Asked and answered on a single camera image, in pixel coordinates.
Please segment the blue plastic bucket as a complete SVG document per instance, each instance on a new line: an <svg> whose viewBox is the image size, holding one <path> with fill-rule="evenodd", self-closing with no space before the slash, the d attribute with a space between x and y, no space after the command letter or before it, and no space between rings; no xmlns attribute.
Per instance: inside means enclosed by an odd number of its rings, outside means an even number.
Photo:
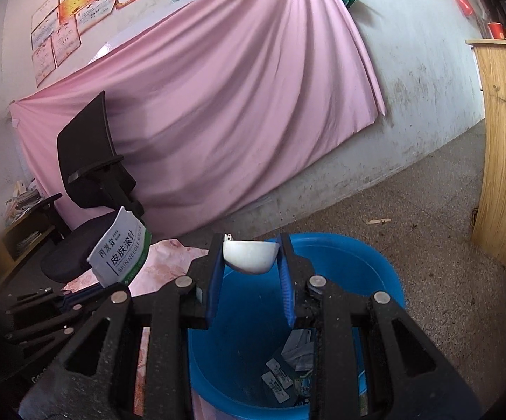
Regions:
<svg viewBox="0 0 506 420"><path fill-rule="evenodd" d="M388 292L406 303L393 266L377 250L334 233L290 237L314 271L363 297ZM189 370L198 419L306 419L309 407L280 403L261 377L279 359L291 330L282 312L278 269L249 276L225 270L219 307L206 330L189 331Z"/></svg>

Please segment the long white sachet strip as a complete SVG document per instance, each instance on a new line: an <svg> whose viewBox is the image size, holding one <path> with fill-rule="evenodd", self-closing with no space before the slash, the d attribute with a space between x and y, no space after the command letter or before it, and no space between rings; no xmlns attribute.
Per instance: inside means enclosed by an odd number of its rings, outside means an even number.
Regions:
<svg viewBox="0 0 506 420"><path fill-rule="evenodd" d="M268 360L265 366L268 371L261 375L261 380L271 389L279 404L290 400L290 389L294 387L294 380L285 373L281 364L274 358Z"/></svg>

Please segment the wall certificates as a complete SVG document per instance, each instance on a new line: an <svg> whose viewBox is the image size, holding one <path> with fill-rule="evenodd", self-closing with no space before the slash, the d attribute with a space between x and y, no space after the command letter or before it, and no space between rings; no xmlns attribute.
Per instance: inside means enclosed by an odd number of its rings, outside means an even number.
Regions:
<svg viewBox="0 0 506 420"><path fill-rule="evenodd" d="M136 0L46 0L32 15L30 42L40 86L81 46L81 35Z"/></svg>

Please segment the wooden shelf desk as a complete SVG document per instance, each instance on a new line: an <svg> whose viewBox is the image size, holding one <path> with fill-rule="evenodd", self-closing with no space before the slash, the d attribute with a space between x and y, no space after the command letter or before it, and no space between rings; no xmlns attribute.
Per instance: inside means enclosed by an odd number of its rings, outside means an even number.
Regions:
<svg viewBox="0 0 506 420"><path fill-rule="evenodd" d="M0 290L48 240L57 236L49 199L8 226L0 238Z"/></svg>

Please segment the red cup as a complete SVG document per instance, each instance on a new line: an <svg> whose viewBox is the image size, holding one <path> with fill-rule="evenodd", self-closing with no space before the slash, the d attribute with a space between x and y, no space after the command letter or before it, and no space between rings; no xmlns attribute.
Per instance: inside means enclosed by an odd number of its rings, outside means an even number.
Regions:
<svg viewBox="0 0 506 420"><path fill-rule="evenodd" d="M505 40L505 29L501 23L490 22L487 24L487 27L489 28L490 35L493 39Z"/></svg>

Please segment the pink hanging sheet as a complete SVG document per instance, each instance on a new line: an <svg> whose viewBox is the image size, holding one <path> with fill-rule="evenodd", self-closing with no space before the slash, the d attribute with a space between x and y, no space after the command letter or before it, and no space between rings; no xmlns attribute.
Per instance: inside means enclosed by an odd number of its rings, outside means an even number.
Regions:
<svg viewBox="0 0 506 420"><path fill-rule="evenodd" d="M57 135L98 94L153 236L245 207L385 112L341 0L194 0L10 105L44 191L63 186Z"/></svg>

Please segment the white earbud case half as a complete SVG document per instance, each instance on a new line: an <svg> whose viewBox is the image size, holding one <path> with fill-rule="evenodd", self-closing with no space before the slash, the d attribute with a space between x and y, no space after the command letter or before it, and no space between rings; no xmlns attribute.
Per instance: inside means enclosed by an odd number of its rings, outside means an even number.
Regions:
<svg viewBox="0 0 506 420"><path fill-rule="evenodd" d="M235 240L225 234L223 257L225 264L245 275L261 275L274 265L280 245L275 242Z"/></svg>

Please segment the stack of books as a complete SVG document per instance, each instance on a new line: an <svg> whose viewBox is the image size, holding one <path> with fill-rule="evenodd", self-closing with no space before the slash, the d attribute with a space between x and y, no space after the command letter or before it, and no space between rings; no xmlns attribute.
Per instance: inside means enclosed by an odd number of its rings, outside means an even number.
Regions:
<svg viewBox="0 0 506 420"><path fill-rule="evenodd" d="M12 226L21 219L28 210L35 207L41 201L41 192L38 190L37 181L33 179L28 184L17 181L14 184L12 196L5 202L3 214L4 226Z"/></svg>

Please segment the white green medicine box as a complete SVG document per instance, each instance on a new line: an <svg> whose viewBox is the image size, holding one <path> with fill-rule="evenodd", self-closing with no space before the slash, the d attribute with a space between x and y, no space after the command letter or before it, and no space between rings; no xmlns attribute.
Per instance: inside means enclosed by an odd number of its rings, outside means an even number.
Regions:
<svg viewBox="0 0 506 420"><path fill-rule="evenodd" d="M150 239L146 226L122 207L87 258L97 282L128 286L148 258Z"/></svg>

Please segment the black office chair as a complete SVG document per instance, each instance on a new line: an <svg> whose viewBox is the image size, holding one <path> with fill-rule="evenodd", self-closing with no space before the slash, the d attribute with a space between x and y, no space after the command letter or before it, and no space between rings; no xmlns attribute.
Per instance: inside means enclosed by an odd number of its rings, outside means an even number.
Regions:
<svg viewBox="0 0 506 420"><path fill-rule="evenodd" d="M104 92L58 133L57 159L66 194L77 207L110 210L70 231L41 261L47 278L67 284L91 268L87 258L121 208L138 218L144 215L144 208L132 197L136 180L113 146Z"/></svg>

